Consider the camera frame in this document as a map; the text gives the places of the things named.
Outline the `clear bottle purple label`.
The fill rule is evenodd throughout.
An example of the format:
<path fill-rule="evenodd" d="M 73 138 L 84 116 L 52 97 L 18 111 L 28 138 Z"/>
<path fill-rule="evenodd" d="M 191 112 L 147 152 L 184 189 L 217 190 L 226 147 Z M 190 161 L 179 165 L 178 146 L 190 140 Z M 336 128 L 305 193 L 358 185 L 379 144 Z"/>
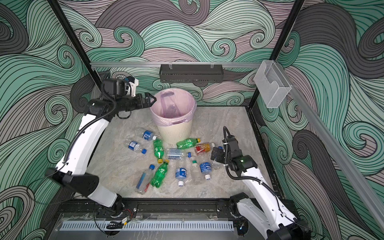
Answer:
<path fill-rule="evenodd" d="M 163 118 L 174 119 L 180 117 L 182 114 L 178 106 L 173 101 L 162 101 Z"/>

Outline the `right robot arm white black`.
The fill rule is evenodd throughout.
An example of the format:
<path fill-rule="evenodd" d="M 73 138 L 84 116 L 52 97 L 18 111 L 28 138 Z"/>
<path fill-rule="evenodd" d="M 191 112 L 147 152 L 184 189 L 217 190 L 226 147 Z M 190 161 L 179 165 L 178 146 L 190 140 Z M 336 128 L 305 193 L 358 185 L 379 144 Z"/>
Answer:
<path fill-rule="evenodd" d="M 311 230 L 305 221 L 299 220 L 281 200 L 265 179 L 251 156 L 243 156 L 240 150 L 230 152 L 214 147 L 211 159 L 230 167 L 249 188 L 258 206 L 252 200 L 238 194 L 233 198 L 236 213 L 251 223 L 266 240 L 309 240 Z"/>

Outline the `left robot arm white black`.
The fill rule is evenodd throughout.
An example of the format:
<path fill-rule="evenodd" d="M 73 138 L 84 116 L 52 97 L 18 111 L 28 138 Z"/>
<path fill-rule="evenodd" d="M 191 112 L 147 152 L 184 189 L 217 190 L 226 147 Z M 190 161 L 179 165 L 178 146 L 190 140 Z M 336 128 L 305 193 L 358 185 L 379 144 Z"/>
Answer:
<path fill-rule="evenodd" d="M 104 206 L 111 215 L 119 216 L 123 211 L 122 197 L 104 187 L 98 176 L 87 173 L 87 168 L 100 138 L 114 116 L 119 112 L 150 108 L 156 101 L 156 97 L 150 93 L 117 99 L 110 96 L 92 99 L 67 153 L 56 167 L 46 170 L 45 177 Z"/>

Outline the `clear bottle blue red insert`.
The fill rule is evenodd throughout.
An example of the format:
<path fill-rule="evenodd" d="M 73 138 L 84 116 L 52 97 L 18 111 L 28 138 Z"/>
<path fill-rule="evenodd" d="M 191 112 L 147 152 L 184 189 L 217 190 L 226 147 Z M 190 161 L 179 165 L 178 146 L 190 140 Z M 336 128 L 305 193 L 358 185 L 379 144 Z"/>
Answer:
<path fill-rule="evenodd" d="M 150 165 L 148 169 L 146 169 L 141 177 L 139 178 L 139 181 L 136 185 L 136 192 L 140 193 L 140 194 L 145 194 L 148 190 L 148 187 L 149 187 L 149 184 L 154 176 L 154 173 L 155 173 L 155 166 L 154 165 Z"/>

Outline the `clear bottle green cap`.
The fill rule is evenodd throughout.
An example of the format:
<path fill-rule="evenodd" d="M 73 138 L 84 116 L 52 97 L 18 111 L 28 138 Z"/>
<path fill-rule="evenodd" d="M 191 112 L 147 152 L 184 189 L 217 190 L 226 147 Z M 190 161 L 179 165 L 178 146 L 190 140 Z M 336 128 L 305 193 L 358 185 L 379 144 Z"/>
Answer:
<path fill-rule="evenodd" d="M 192 175 L 193 183 L 195 185 L 199 185 L 203 183 L 200 166 L 196 160 L 192 160 L 191 175 Z"/>

